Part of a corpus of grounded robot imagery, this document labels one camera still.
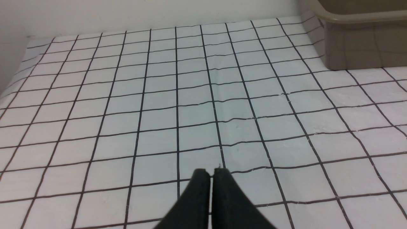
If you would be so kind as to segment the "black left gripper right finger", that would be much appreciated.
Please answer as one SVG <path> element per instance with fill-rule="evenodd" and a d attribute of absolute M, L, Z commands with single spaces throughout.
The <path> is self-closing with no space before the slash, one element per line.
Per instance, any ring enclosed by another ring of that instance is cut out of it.
<path fill-rule="evenodd" d="M 215 168 L 212 187 L 213 229 L 275 229 L 240 189 L 229 170 Z"/>

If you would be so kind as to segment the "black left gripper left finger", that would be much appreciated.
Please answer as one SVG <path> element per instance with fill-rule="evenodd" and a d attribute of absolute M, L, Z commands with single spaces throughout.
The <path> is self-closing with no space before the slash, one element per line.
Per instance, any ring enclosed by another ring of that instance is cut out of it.
<path fill-rule="evenodd" d="M 210 175 L 196 169 L 174 206 L 156 229 L 207 229 L 209 219 Z"/>

